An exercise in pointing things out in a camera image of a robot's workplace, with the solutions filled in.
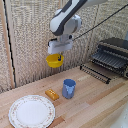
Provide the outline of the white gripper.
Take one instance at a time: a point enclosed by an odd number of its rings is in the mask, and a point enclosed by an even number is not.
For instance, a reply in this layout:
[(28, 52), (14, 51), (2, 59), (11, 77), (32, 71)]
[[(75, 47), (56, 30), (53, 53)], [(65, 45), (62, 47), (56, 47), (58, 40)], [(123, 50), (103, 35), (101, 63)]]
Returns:
[[(49, 54), (56, 54), (59, 52), (63, 52), (66, 50), (70, 50), (72, 48), (73, 41), (67, 40), (66, 42), (60, 42), (57, 40), (52, 40), (48, 42), (48, 53)], [(58, 61), (62, 60), (62, 55), (58, 57)]]

